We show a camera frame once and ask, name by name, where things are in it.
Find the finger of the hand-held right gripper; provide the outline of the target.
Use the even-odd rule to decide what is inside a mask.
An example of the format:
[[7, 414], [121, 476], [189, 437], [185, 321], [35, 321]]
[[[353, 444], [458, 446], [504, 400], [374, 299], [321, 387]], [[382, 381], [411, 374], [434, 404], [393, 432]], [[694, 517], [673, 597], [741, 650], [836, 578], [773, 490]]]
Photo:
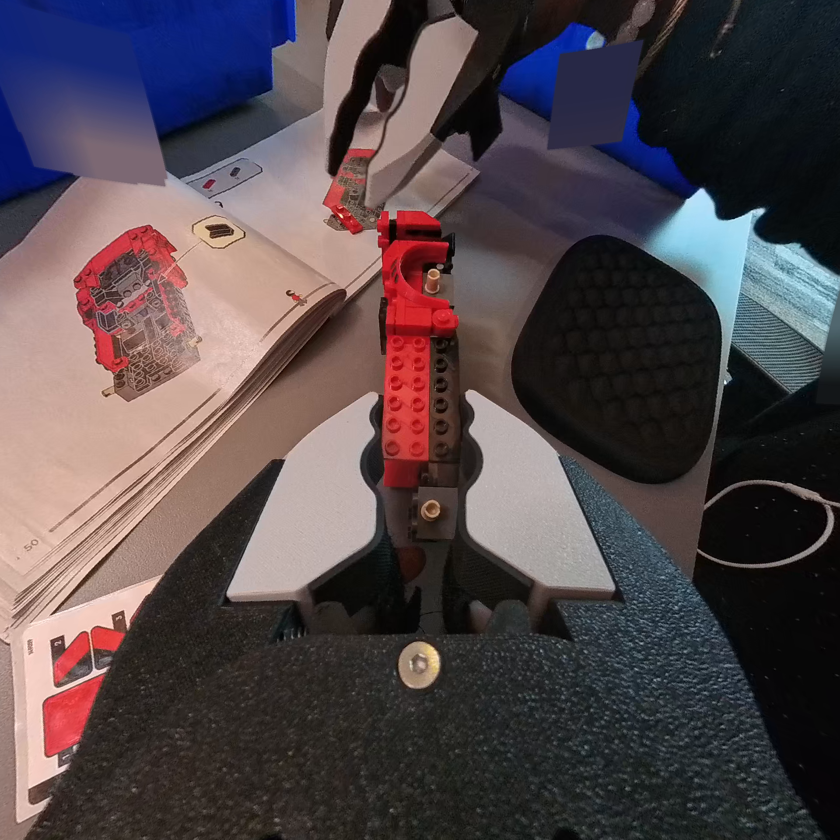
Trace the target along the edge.
[[405, 69], [426, 1], [331, 1], [324, 68], [324, 154], [336, 175], [384, 66]]
[[407, 61], [402, 98], [387, 117], [366, 174], [364, 201], [377, 207], [412, 178], [415, 165], [438, 142], [433, 126], [476, 40], [462, 19], [437, 19], [421, 27]]

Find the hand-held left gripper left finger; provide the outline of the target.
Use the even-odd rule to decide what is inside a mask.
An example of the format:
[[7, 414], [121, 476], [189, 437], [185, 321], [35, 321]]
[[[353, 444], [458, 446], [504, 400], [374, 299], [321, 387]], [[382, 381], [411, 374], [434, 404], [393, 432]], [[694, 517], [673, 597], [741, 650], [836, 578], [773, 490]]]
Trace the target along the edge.
[[320, 602], [349, 614], [385, 590], [389, 549], [377, 489], [384, 473], [382, 399], [358, 398], [287, 455], [245, 546], [227, 599]]

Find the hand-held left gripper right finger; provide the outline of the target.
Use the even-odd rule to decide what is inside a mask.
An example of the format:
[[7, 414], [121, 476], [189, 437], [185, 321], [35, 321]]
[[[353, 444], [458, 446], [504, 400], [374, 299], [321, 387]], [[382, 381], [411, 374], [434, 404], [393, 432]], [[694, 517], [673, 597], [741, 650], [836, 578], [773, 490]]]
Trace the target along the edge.
[[458, 524], [465, 545], [497, 567], [530, 617], [553, 599], [609, 602], [616, 584], [559, 454], [477, 391], [465, 393], [464, 443], [476, 453]]

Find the red and black brick model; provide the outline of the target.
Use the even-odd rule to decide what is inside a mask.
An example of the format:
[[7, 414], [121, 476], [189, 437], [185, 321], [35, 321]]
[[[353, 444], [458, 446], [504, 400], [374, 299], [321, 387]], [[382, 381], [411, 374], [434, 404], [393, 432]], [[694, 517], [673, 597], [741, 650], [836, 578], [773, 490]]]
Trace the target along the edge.
[[421, 211], [383, 213], [376, 229], [382, 488], [403, 504], [398, 521], [410, 541], [449, 542], [458, 524], [462, 448], [455, 237]]

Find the person's right forearm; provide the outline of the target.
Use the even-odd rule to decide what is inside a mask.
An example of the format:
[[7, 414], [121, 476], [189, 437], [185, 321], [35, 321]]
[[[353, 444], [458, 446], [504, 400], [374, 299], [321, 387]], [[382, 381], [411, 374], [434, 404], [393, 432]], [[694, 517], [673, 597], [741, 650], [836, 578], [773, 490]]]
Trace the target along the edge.
[[838, 272], [838, 1], [688, 2], [635, 99], [719, 218], [761, 209], [758, 236]]

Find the person's right hand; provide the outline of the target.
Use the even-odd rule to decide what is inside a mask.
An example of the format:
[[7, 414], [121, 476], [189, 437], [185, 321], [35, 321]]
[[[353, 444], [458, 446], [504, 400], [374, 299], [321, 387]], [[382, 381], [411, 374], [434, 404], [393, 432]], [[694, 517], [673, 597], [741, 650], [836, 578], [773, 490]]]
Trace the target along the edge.
[[629, 19], [635, 1], [535, 1], [520, 40], [518, 57], [546, 46], [572, 24], [591, 28], [613, 40]]

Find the blue plastic bin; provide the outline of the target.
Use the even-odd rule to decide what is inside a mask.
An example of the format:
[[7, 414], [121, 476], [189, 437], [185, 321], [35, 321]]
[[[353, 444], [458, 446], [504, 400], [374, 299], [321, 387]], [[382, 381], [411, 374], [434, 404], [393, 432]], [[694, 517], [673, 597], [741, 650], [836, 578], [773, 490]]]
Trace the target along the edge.
[[159, 138], [272, 89], [294, 2], [1, 3], [1, 197], [65, 174], [161, 186]]
[[[540, 117], [550, 119], [560, 56], [596, 49], [603, 43], [601, 34], [592, 28], [571, 24], [549, 44], [512, 65], [500, 84], [500, 93]], [[596, 149], [682, 198], [693, 196], [697, 188], [682, 175], [667, 150], [640, 140], [638, 121], [636, 102], [631, 101], [622, 140], [603, 143]]]

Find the black honeycomb wrist rest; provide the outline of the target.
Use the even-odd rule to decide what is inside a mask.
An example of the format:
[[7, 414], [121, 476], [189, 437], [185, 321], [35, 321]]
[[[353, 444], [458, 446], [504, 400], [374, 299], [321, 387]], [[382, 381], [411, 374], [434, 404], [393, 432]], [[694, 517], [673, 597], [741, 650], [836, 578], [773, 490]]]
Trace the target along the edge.
[[721, 324], [693, 280], [625, 240], [574, 243], [548, 278], [511, 358], [530, 417], [626, 479], [691, 471], [718, 400]]

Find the open instruction booklet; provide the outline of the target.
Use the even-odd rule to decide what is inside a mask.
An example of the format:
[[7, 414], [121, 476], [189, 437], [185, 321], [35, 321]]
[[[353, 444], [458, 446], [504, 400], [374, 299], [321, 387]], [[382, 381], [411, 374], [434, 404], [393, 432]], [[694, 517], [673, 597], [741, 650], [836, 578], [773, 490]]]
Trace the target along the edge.
[[319, 110], [185, 180], [77, 179], [2, 258], [2, 642], [374, 278], [331, 183]]

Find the black dotted cloth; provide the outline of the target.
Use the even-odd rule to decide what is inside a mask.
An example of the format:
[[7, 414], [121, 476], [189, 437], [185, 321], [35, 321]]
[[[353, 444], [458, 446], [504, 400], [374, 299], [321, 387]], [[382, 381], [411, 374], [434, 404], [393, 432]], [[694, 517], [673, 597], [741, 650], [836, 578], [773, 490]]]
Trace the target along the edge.
[[725, 437], [694, 583], [797, 794], [839, 837], [839, 409], [813, 382]]

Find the red sticker sheet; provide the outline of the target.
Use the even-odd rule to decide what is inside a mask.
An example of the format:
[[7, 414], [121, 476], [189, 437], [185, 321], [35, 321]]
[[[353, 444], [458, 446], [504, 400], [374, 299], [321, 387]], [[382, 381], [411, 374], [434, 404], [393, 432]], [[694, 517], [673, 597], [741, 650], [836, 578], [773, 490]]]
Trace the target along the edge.
[[17, 823], [45, 808], [121, 642], [160, 579], [57, 612], [13, 636]]

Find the black mesh mat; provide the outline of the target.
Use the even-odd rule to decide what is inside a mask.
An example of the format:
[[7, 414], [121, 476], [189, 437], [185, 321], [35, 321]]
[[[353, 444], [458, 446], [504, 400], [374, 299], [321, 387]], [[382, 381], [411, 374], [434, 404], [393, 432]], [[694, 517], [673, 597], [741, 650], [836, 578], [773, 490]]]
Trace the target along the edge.
[[731, 346], [788, 393], [816, 382], [823, 367], [823, 352], [814, 343], [743, 292], [738, 295]]

